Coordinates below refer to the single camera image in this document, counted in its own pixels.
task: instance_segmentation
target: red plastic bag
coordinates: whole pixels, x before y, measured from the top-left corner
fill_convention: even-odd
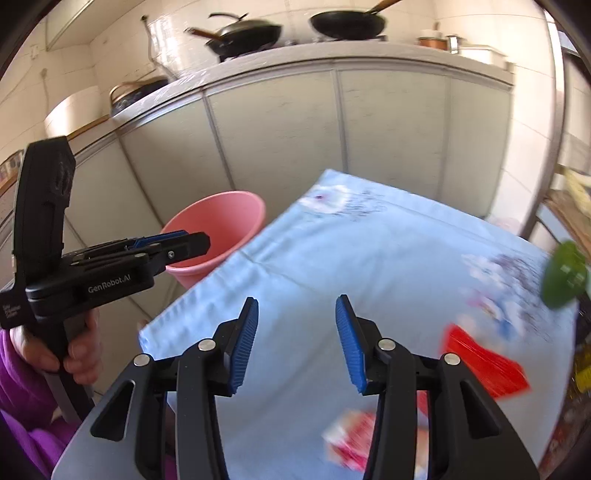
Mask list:
[[[472,370],[492,398],[521,393],[530,389],[520,364],[478,345],[458,325],[450,325],[443,335],[441,354],[456,353]],[[427,394],[419,392],[418,408],[427,414]]]

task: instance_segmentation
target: kitchen cabinet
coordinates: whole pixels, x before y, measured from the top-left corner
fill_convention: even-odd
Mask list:
[[[204,197],[231,190],[202,100],[142,125],[122,142],[164,223]]]
[[[499,183],[511,96],[457,79],[451,87],[449,146],[440,201],[484,217]]]
[[[341,72],[349,171],[435,199],[443,168],[448,78]]]
[[[325,169],[343,169],[330,72],[249,83],[209,101],[236,188],[260,195],[268,220]]]
[[[66,215],[86,245],[161,229],[118,142],[76,167]]]
[[[99,331],[103,343],[103,372],[94,388],[104,393],[133,358],[141,352],[138,325],[145,316],[129,301],[120,299],[99,308]]]

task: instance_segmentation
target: purple clothing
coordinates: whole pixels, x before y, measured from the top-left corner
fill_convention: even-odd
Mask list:
[[[24,452],[46,478],[76,432],[63,418],[51,421],[57,404],[42,375],[15,351],[0,330],[0,414]],[[165,459],[166,479],[176,479],[174,460]]]

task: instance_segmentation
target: hand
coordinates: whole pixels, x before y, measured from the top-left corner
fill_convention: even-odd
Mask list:
[[[74,375],[74,381],[80,385],[92,385],[103,370],[103,347],[99,337],[98,319],[98,309],[88,313],[88,330],[70,342],[69,355],[64,359],[64,369]],[[10,330],[10,340],[20,357],[32,367],[48,372],[59,370],[60,363],[57,357],[25,327]]]

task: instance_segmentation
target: ceiling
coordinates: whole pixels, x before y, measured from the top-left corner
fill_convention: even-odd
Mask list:
[[[144,0],[94,0],[63,31],[51,45],[51,50],[90,43],[109,25],[142,1]]]

